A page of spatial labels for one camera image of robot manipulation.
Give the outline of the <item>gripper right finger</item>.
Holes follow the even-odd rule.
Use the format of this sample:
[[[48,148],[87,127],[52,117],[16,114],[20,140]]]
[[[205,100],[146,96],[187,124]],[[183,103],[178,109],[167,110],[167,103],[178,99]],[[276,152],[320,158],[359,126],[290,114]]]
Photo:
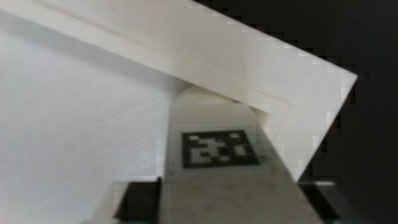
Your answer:
[[[333,182],[301,182],[306,198],[324,224],[349,224],[356,220],[356,209]]]

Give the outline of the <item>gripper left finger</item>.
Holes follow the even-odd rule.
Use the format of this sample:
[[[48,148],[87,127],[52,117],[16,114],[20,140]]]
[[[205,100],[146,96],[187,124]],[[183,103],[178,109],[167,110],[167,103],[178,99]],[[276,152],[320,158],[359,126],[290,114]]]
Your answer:
[[[114,218],[118,224],[158,224],[162,179],[130,182]]]

